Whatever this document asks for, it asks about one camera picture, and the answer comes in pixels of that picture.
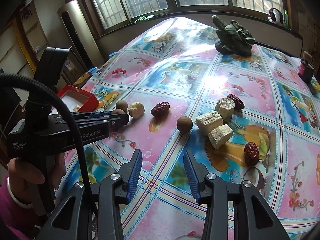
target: window sill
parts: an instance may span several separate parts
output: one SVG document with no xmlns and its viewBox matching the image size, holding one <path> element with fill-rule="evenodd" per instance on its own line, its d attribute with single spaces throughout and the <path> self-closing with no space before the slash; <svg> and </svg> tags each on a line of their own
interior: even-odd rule
<svg viewBox="0 0 320 240">
<path fill-rule="evenodd" d="M 175 13 L 164 13 L 164 14 L 158 14 L 158 15 L 155 15 L 153 16 L 149 21 L 152 21 L 152 20 L 156 20 L 156 19 L 161 19 L 161 18 L 168 18 L 168 17 L 179 17 L 181 15 L 184 15 L 184 14 L 211 14 L 211 15 L 227 15 L 227 16 L 235 16 L 235 17 L 241 17 L 241 18 L 246 18 L 246 19 L 250 19 L 250 20 L 254 20 L 254 21 L 259 21 L 259 22 L 262 22 L 262 23 L 265 23 L 265 24 L 269 24 L 271 26 L 274 26 L 276 28 L 279 28 L 291 35 L 293 35 L 294 37 L 298 38 L 298 39 L 301 39 L 303 40 L 303 37 L 292 31 L 292 30 L 288 30 L 286 29 L 285 27 L 281 27 L 279 25 L 276 25 L 276 24 L 273 24 L 271 22 L 269 22 L 268 20 L 264 20 L 264 19 L 261 19 L 261 18 L 257 18 L 257 17 L 253 17 L 253 16 L 249 16 L 249 15 L 244 15 L 244 14 L 239 14 L 239 13 L 235 13 L 235 12 L 225 12 L 225 11 L 215 11 L 215 10 L 211 10 L 211 11 L 181 11 L 181 12 L 175 12 Z M 111 31 L 106 31 L 105 34 L 101 35 L 100 37 L 98 37 L 96 40 L 99 40 L 100 38 L 110 34 L 110 33 L 113 33 L 113 32 L 116 32 L 118 30 L 121 30 L 121 29 L 124 29 L 126 27 L 129 27 L 129 26 L 132 26 L 132 25 L 135 25 L 134 21 L 130 22 L 130 23 L 126 23 L 125 25 L 119 27 L 119 28 L 116 28 L 116 29 L 113 29 Z"/>
</svg>

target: human hand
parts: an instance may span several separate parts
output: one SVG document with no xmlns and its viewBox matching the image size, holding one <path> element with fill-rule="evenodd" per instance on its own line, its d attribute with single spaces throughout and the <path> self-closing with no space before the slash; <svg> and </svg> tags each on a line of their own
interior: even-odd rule
<svg viewBox="0 0 320 240">
<path fill-rule="evenodd" d="M 56 156 L 54 168 L 49 174 L 49 181 L 55 189 L 59 188 L 61 178 L 66 174 L 66 166 L 64 161 L 64 153 Z M 44 176 L 35 166 L 30 163 L 23 162 L 20 158 L 11 159 L 8 164 L 8 175 L 10 180 L 10 189 L 13 195 L 24 204 L 32 202 L 28 193 L 28 183 L 34 184 L 44 183 Z"/>
</svg>

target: plastic tablecloth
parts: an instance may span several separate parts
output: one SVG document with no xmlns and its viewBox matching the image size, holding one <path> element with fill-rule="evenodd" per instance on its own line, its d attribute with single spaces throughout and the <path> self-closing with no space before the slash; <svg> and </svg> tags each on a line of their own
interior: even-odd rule
<svg viewBox="0 0 320 240">
<path fill-rule="evenodd" d="M 291 239 L 300 239 L 319 219 L 319 83 L 313 78 L 308 87 L 299 78 L 298 58 L 257 45 L 251 57 L 223 55 L 215 49 L 216 39 L 216 30 L 199 22 L 165 20 L 123 47 L 83 87 L 101 101 L 99 111 L 114 109 L 118 100 L 141 102 L 146 110 L 109 138 L 85 146 L 91 182 L 117 171 L 134 149 L 143 153 L 135 198 L 121 206 L 125 239 L 201 238 L 206 206 L 191 196 L 182 161 L 187 149 L 225 181 L 250 180 Z M 223 158 L 196 125 L 182 134 L 176 121 L 183 115 L 194 121 L 228 94 L 239 97 L 245 109 L 228 123 L 234 134 L 218 150 L 228 153 Z M 170 112 L 159 121 L 150 111 L 163 101 Z M 247 142 L 259 148 L 260 161 L 252 168 L 244 164 Z M 58 199 L 81 179 L 75 151 L 65 159 Z M 232 203 L 228 235 L 233 239 Z"/>
</svg>

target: round brown longan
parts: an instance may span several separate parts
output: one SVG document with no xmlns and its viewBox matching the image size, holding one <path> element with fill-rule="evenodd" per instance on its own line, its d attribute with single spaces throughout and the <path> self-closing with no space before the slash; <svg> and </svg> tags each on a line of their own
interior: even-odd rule
<svg viewBox="0 0 320 240">
<path fill-rule="evenodd" d="M 189 132 L 192 129 L 193 122 L 188 116 L 181 116 L 177 120 L 177 128 L 180 132 Z"/>
<path fill-rule="evenodd" d="M 111 114 L 124 114 L 125 112 L 121 109 L 115 109 L 111 112 Z"/>
<path fill-rule="evenodd" d="M 116 109 L 121 109 L 126 113 L 128 111 L 128 103 L 126 101 L 119 100 L 116 103 Z"/>
</svg>

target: white cuff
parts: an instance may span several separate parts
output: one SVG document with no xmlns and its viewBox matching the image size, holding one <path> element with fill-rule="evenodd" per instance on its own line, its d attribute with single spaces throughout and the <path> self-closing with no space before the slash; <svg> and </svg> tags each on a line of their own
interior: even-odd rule
<svg viewBox="0 0 320 240">
<path fill-rule="evenodd" d="M 12 197 L 13 201 L 18 204 L 18 206 L 20 206 L 22 208 L 33 208 L 33 204 L 32 203 L 31 204 L 23 204 L 18 199 L 16 199 L 16 197 L 13 195 L 13 193 L 11 191 L 11 188 L 10 188 L 9 177 L 7 178 L 7 187 L 8 187 L 8 191 L 9 191 L 10 196 Z"/>
</svg>

